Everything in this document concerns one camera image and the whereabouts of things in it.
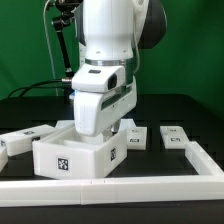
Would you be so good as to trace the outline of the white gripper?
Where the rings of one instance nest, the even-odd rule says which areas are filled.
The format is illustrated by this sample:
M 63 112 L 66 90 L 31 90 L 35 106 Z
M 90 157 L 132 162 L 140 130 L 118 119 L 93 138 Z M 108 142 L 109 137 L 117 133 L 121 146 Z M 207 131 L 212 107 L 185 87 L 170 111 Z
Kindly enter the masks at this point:
M 136 80 L 106 93 L 75 92 L 75 128 L 84 136 L 97 136 L 112 125 L 112 133 L 116 134 L 120 128 L 120 121 L 117 121 L 137 103 Z

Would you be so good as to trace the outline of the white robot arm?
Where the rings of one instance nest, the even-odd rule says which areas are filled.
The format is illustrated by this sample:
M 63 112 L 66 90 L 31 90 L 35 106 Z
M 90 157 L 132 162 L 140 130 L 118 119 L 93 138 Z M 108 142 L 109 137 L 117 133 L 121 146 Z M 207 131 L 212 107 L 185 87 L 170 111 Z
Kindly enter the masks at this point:
M 161 0 L 84 0 L 85 63 L 72 78 L 78 133 L 96 136 L 135 107 L 138 49 L 156 46 L 166 28 Z

